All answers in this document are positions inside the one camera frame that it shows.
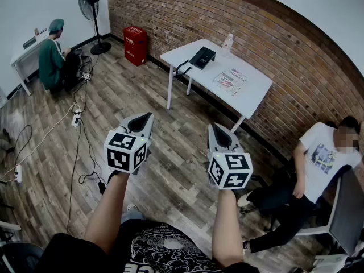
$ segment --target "black pants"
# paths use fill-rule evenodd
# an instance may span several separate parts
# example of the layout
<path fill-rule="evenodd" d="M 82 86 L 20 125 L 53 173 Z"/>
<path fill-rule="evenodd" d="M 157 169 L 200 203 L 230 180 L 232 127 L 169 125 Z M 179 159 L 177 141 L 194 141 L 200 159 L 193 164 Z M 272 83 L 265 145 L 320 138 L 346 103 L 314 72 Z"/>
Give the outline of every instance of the black pants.
<path fill-rule="evenodd" d="M 74 52 L 67 55 L 60 73 L 61 81 L 57 87 L 51 89 L 51 93 L 57 93 L 63 88 L 68 91 L 78 84 L 77 71 L 80 63 L 80 57 Z"/>
<path fill-rule="evenodd" d="M 298 233 L 311 215 L 315 204 L 309 201 L 305 195 L 301 199 L 294 197 L 292 193 L 295 185 L 295 177 L 284 177 L 269 187 L 255 189 L 248 196 L 247 200 L 265 214 L 277 213 L 283 205 L 289 204 L 287 217 L 276 230 L 250 240 L 252 253 L 285 245 Z"/>

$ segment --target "red brick wall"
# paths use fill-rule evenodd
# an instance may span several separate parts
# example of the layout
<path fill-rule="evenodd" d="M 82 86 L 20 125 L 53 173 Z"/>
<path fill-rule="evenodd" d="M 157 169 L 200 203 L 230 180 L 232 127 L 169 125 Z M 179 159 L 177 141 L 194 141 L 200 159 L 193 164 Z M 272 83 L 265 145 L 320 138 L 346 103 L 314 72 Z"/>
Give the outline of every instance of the red brick wall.
<path fill-rule="evenodd" d="M 109 0 L 111 33 L 136 25 L 160 54 L 206 38 L 235 35 L 233 53 L 273 80 L 246 123 L 290 158 L 298 138 L 317 121 L 364 119 L 364 81 L 319 28 L 275 0 Z"/>

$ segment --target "white cube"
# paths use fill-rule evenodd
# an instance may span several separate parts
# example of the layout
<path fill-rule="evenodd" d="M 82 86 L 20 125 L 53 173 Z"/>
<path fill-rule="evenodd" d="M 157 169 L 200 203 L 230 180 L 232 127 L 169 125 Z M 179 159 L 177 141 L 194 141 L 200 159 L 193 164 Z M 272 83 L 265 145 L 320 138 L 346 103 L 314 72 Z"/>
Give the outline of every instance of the white cube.
<path fill-rule="evenodd" d="M 219 189 L 244 188 L 253 173 L 248 153 L 212 153 L 209 175 Z"/>
<path fill-rule="evenodd" d="M 147 138 L 109 131 L 104 143 L 105 159 L 111 170 L 133 173 L 147 155 Z"/>

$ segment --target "water bottle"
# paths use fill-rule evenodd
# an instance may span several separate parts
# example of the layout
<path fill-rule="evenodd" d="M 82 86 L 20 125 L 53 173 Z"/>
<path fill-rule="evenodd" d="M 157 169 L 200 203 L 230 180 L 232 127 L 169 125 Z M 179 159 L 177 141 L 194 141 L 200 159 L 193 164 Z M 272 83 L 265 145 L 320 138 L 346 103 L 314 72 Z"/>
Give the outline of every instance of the water bottle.
<path fill-rule="evenodd" d="M 222 45 L 222 56 L 223 57 L 227 57 L 228 54 L 230 53 L 231 47 L 234 42 L 233 37 L 234 37 L 233 34 L 229 34 L 227 36 L 227 38 L 225 39 L 224 44 Z"/>

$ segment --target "red cabinet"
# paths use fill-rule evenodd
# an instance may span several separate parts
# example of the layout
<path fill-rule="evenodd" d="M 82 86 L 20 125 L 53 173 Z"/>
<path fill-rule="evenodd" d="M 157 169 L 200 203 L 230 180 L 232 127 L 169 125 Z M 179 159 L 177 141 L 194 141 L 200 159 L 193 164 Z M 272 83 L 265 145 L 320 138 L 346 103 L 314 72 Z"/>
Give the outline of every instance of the red cabinet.
<path fill-rule="evenodd" d="M 147 33 L 136 26 L 124 28 L 125 58 L 139 66 L 146 61 Z"/>

